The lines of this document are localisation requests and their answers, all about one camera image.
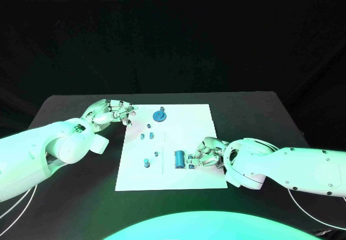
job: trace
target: tabletop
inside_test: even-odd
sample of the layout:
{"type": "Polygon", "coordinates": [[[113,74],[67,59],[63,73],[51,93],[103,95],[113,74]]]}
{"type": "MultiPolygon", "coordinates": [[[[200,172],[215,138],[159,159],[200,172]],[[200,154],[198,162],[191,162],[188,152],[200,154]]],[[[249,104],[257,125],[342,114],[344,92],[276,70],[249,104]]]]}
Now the tabletop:
{"type": "MultiPolygon", "coordinates": [[[[30,128],[81,117],[89,106],[102,99],[123,100],[138,105],[210,104],[220,139],[233,142],[256,138],[279,148],[309,148],[275,92],[54,95],[44,102],[30,128]]],[[[228,183],[224,189],[116,191],[126,126],[115,122],[99,134],[110,140],[104,153],[100,155],[90,151],[79,163],[63,167],[38,185],[28,210],[5,235],[9,239],[103,239],[145,220],[190,211],[250,214],[306,232],[326,229],[303,213],[288,189],[270,178],[262,190],[237,188],[228,183]]],[[[305,192],[293,194],[312,211],[326,201],[332,204],[342,199],[326,199],[305,192]]],[[[6,211],[18,199],[19,196],[2,202],[0,209],[6,211]]],[[[17,219],[27,203],[28,200],[6,216],[5,226],[17,219]]],[[[326,214],[319,211],[315,216],[326,214]]],[[[184,219],[181,223],[172,223],[174,227],[179,224],[187,224],[184,219]]]]}

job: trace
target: white cable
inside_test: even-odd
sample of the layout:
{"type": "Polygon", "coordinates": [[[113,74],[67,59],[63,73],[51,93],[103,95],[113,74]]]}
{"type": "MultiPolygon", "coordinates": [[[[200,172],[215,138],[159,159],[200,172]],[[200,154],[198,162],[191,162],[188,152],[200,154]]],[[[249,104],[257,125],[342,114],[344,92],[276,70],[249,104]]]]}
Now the white cable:
{"type": "Polygon", "coordinates": [[[322,223],[322,224],[325,224],[325,225],[328,225],[328,226],[331,226],[331,227],[334,227],[334,228],[337,228],[337,229],[346,230],[346,228],[342,228],[342,227],[339,227],[339,226],[334,226],[334,225],[325,223],[324,221],[321,221],[319,219],[316,219],[316,218],[306,212],[306,210],[302,208],[302,206],[299,205],[299,203],[298,203],[298,201],[296,201],[296,199],[295,199],[295,196],[293,196],[293,194],[292,194],[290,189],[288,189],[288,190],[289,190],[290,197],[292,197],[295,203],[298,204],[299,208],[302,209],[302,211],[306,213],[306,215],[308,215],[312,219],[315,219],[319,223],[322,223]]]}
{"type": "Polygon", "coordinates": [[[27,206],[25,206],[25,209],[24,209],[21,215],[18,216],[15,222],[12,223],[12,225],[11,225],[11,226],[6,228],[6,230],[2,232],[0,237],[2,237],[4,234],[8,232],[8,230],[11,229],[11,227],[14,226],[14,224],[17,223],[17,221],[21,219],[21,217],[22,217],[27,209],[28,209],[28,206],[30,206],[30,204],[31,204],[31,202],[32,202],[32,199],[34,199],[34,196],[35,196],[35,192],[37,192],[37,188],[38,188],[38,185],[35,186],[35,189],[34,189],[34,192],[32,192],[32,195],[31,195],[31,200],[30,200],[30,202],[28,202],[28,204],[27,204],[27,206]]]}
{"type": "Polygon", "coordinates": [[[5,212],[5,214],[0,216],[0,219],[5,217],[5,215],[12,211],[12,209],[18,206],[18,204],[22,202],[22,200],[24,200],[24,198],[27,197],[27,195],[28,195],[28,193],[31,192],[31,190],[32,190],[34,188],[31,188],[28,191],[27,191],[27,193],[25,193],[25,195],[22,196],[22,198],[18,200],[18,202],[15,203],[15,205],[11,207],[11,209],[5,212]]]}

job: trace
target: black background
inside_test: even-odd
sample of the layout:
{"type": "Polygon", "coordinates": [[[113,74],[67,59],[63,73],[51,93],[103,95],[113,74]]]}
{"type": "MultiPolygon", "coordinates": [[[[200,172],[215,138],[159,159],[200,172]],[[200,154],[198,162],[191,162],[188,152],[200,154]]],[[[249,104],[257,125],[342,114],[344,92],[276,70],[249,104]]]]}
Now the black background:
{"type": "Polygon", "coordinates": [[[346,150],[345,12],[342,0],[4,4],[2,136],[53,95],[275,91],[311,146],[346,150]]]}

